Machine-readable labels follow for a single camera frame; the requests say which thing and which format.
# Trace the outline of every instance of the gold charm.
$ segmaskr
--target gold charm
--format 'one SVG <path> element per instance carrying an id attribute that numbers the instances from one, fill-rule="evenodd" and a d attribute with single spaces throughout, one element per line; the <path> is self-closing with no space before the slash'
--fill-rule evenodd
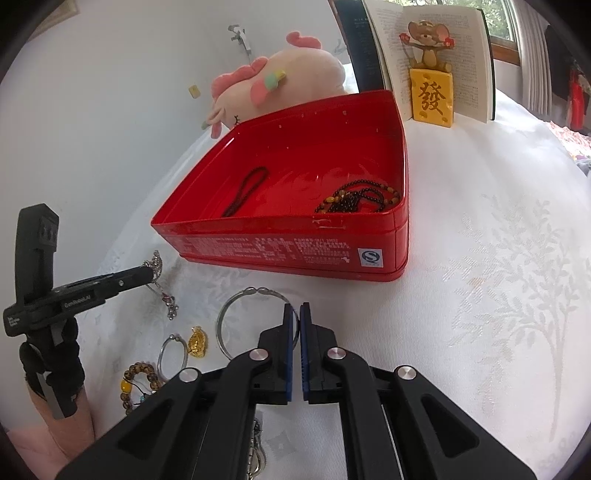
<path id="1" fill-rule="evenodd" d="M 193 327 L 193 334 L 189 339 L 189 355 L 203 358 L 207 351 L 207 334 L 201 327 Z"/>

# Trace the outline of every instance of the curtain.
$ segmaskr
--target curtain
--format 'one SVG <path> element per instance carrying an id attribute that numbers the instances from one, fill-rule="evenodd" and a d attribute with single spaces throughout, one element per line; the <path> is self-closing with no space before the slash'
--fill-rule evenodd
<path id="1" fill-rule="evenodd" d="M 515 26 L 523 77 L 522 105 L 547 119 L 552 110 L 550 61 L 544 32 L 548 22 L 525 0 L 507 0 L 507 13 Z"/>

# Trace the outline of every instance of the lace tablecloth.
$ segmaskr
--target lace tablecloth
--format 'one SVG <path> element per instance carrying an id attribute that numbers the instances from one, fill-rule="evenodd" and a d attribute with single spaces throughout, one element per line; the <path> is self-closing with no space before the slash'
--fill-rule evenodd
<path id="1" fill-rule="evenodd" d="M 178 318 L 147 288 L 80 317 L 86 388 L 99 433 L 124 416 L 119 382 L 128 365 L 156 362 L 171 333 L 209 335 L 203 371 L 227 360 L 213 325 L 225 300 L 267 286 L 333 329 L 341 346 L 376 367 L 414 365 L 540 480 L 551 479 L 591 420 L 591 191 L 559 141 L 497 93 L 497 120 L 456 115 L 452 129 L 405 124 L 410 162 L 411 241 L 404 275 L 391 283 L 331 280 L 192 264 L 149 226 L 162 202 L 212 141 L 199 139 L 136 211 L 102 273 L 130 268 L 158 248 L 162 284 Z M 282 304 L 253 296 L 226 316 L 229 350 L 256 345 L 279 324 Z M 168 376 L 181 352 L 170 346 Z M 299 362 L 299 352 L 295 359 Z M 294 401 L 259 407 L 268 466 L 261 479 L 341 480 L 345 456 L 336 406 Z"/>

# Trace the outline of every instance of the bed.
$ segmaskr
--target bed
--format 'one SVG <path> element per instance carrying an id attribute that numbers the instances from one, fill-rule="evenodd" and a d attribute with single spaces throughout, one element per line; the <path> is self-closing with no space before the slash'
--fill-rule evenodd
<path id="1" fill-rule="evenodd" d="M 128 365 L 156 362 L 163 340 L 193 326 L 205 358 L 225 366 L 214 322 L 238 290 L 267 286 L 333 329 L 371 365 L 408 364 L 527 463 L 540 480 L 564 465 L 591 421 L 591 188 L 547 126 L 501 92 L 496 121 L 460 115 L 452 129 L 405 123 L 410 171 L 410 257 L 391 283 L 331 280 L 192 264 L 150 228 L 152 215 L 213 145 L 199 138 L 154 188 L 113 244 L 99 273 L 131 268 L 158 249 L 161 283 L 180 310 L 136 289 L 79 317 L 86 388 L 99 434 L 123 418 Z M 277 325 L 277 299 L 242 299 L 224 338 L 241 353 Z M 182 353 L 171 345 L 165 374 Z M 298 349 L 294 361 L 299 362 Z M 294 392 L 301 379 L 294 376 Z M 336 406 L 258 408 L 268 465 L 261 479 L 346 478 Z"/>

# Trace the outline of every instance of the silver bracelet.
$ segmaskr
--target silver bracelet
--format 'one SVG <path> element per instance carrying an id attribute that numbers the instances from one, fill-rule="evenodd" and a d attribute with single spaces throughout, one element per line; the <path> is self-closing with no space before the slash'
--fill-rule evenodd
<path id="1" fill-rule="evenodd" d="M 226 357 L 227 357 L 228 360 L 232 360 L 232 358 L 234 358 L 234 357 L 232 355 L 230 355 L 230 352 L 228 352 L 228 349 L 226 348 L 226 345 L 224 345 L 223 340 L 222 340 L 222 323 L 223 323 L 224 315 L 228 311 L 228 308 L 230 308 L 230 305 L 232 303 L 234 303 L 235 301 L 237 301 L 237 299 L 239 299 L 241 297 L 245 297 L 247 295 L 254 295 L 255 293 L 260 293 L 262 295 L 271 295 L 272 297 L 277 297 L 278 299 L 283 300 L 285 303 L 287 303 L 291 307 L 291 311 L 294 313 L 295 319 L 296 319 L 296 321 L 295 321 L 295 335 L 294 335 L 294 341 L 293 341 L 293 348 L 296 348 L 297 342 L 300 339 L 300 318 L 298 317 L 298 314 L 297 314 L 295 308 L 293 307 L 293 305 L 291 304 L 291 302 L 289 300 L 287 300 L 287 298 L 285 298 L 283 295 L 281 295 L 281 293 L 279 293 L 278 291 L 275 291 L 275 290 L 271 290 L 270 288 L 266 288 L 266 287 L 259 287 L 259 288 L 248 287 L 248 288 L 245 288 L 244 290 L 239 291 L 238 293 L 236 293 L 232 297 L 230 297 L 227 300 L 227 302 L 222 306 L 222 309 L 220 310 L 220 313 L 217 316 L 217 321 L 216 321 L 216 340 L 217 340 L 217 344 L 220 347 L 220 350 L 222 351 L 222 353 L 224 355 L 226 355 Z"/>
<path id="2" fill-rule="evenodd" d="M 160 349 L 160 355 L 158 355 L 158 363 L 156 364 L 156 370 L 158 372 L 158 376 L 160 377 L 160 380 L 162 380 L 164 382 L 167 382 L 170 379 L 166 378 L 164 376 L 164 374 L 162 373 L 162 357 L 164 356 L 164 351 L 166 350 L 166 346 L 168 345 L 168 343 L 171 340 L 175 340 L 176 342 L 180 342 L 183 344 L 183 351 L 184 351 L 183 366 L 178 369 L 179 372 L 183 368 L 187 367 L 187 360 L 189 359 L 189 349 L 187 348 L 187 342 L 185 342 L 180 335 L 169 335 L 168 338 L 162 344 L 162 348 Z"/>

